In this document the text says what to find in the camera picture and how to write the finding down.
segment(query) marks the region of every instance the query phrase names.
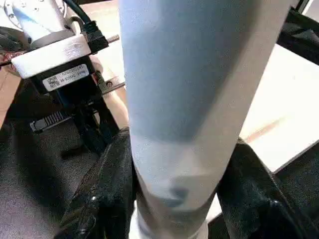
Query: white cylindrical tube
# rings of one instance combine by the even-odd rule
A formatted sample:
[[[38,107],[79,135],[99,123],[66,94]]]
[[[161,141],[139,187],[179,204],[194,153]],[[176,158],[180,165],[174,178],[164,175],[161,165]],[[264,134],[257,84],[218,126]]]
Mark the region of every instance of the white cylindrical tube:
[[[143,237],[197,237],[289,4],[120,0]]]

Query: connector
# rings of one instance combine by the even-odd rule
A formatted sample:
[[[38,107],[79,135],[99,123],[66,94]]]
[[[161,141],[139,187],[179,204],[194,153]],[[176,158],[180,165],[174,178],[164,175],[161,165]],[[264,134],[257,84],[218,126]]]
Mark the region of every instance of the connector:
[[[96,54],[98,51],[109,46],[107,39],[96,25],[96,21],[91,21],[84,24],[83,33],[86,37],[92,54]]]

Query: black cable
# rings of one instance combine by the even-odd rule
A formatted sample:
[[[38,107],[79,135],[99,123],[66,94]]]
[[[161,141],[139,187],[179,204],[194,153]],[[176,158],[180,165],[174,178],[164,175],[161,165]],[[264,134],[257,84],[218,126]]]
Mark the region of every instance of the black cable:
[[[72,0],[63,0],[83,21],[84,23],[91,22],[90,17],[85,11]]]

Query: screw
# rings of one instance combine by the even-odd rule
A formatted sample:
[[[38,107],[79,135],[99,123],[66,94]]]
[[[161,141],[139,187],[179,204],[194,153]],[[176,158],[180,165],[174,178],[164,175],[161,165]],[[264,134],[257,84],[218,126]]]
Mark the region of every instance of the screw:
[[[108,82],[106,83],[106,86],[107,86],[107,87],[112,87],[112,85],[113,85],[113,83],[112,83],[111,81],[108,81]]]

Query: barcode label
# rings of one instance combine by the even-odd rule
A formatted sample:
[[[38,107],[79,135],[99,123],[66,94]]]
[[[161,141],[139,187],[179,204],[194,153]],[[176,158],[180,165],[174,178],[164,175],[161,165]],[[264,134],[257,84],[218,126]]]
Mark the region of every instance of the barcode label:
[[[57,75],[46,78],[42,81],[47,91],[54,91],[62,86],[88,76],[89,70],[85,64],[73,67]]]

